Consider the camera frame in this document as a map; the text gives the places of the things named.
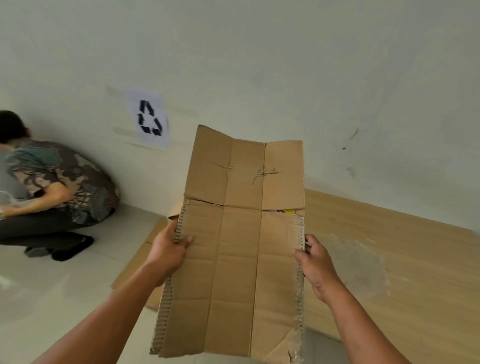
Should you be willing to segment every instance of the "hand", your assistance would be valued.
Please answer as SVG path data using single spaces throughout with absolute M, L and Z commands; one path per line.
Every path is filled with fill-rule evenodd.
M 152 249 L 144 263 L 151 267 L 156 275 L 156 286 L 161 286 L 165 278 L 170 277 L 181 267 L 187 254 L 187 248 L 193 242 L 193 236 L 187 236 L 175 244 L 175 231 L 178 221 L 172 221 L 155 238 Z
M 1 205 L 0 206 L 0 211 L 3 211 L 0 214 L 1 218 L 10 218 L 12 216 L 18 215 L 18 207 L 12 206 L 12 205 Z
M 323 245 L 311 234 L 305 235 L 305 241 L 310 248 L 310 254 L 295 249 L 295 259 L 300 263 L 303 274 L 312 284 L 317 297 L 328 304 L 335 291 L 347 288 L 338 277 L 332 258 Z

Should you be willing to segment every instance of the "shoe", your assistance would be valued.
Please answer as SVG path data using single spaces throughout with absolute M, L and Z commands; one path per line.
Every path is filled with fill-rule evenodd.
M 29 258 L 38 258 L 40 256 L 47 256 L 53 253 L 53 249 L 48 249 L 48 248 L 32 248 L 32 247 L 27 247 L 24 251 L 24 254 L 29 257 Z
M 78 243 L 73 248 L 70 248 L 68 250 L 54 251 L 52 253 L 52 259 L 56 260 L 57 262 L 64 262 L 66 260 L 69 260 L 74 256 L 76 256 L 78 253 L 80 253 L 82 250 L 85 250 L 90 245 L 92 245 L 94 241 L 95 239 L 92 238 L 91 236 L 86 236 L 84 241 L 82 241 L 81 243 Z

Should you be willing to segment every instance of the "short sleeve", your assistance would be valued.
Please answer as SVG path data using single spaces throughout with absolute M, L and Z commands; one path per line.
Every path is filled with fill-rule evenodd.
M 25 185 L 31 196 L 44 190 L 52 183 L 60 182 L 57 175 L 38 161 L 26 158 L 10 158 L 8 160 L 9 173 Z

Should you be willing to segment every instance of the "black hair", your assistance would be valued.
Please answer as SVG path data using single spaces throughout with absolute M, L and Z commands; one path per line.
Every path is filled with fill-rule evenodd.
M 0 144 L 28 137 L 28 129 L 13 111 L 0 110 Z

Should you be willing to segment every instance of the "man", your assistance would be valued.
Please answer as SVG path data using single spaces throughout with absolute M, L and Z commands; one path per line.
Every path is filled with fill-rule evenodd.
M 65 261 L 94 239 L 71 230 L 98 224 L 117 207 L 111 178 L 73 150 L 31 138 L 12 111 L 0 111 L 0 148 L 9 151 L 8 173 L 35 199 L 23 207 L 0 206 L 0 244 L 25 246 L 29 257 L 51 254 Z
M 175 244 L 177 224 L 160 232 L 146 262 L 122 287 L 34 364 L 115 364 L 153 289 L 181 267 L 193 242 L 189 236 Z M 305 240 L 309 254 L 296 250 L 295 258 L 317 297 L 332 311 L 350 362 L 409 364 L 342 283 L 327 250 L 313 235 L 305 235 Z

